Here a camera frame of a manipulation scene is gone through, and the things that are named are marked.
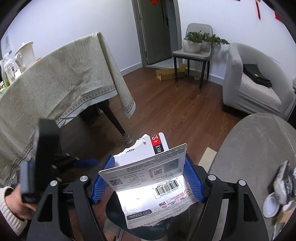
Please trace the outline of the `person's left hand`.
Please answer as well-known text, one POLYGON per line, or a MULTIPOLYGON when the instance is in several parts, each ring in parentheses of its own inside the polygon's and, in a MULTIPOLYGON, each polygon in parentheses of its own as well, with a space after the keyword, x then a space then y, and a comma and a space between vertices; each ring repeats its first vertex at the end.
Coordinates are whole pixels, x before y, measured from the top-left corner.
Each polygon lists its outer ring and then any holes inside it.
POLYGON ((37 209, 37 204, 23 203, 20 184, 4 199, 7 207, 19 219, 31 220, 37 209))

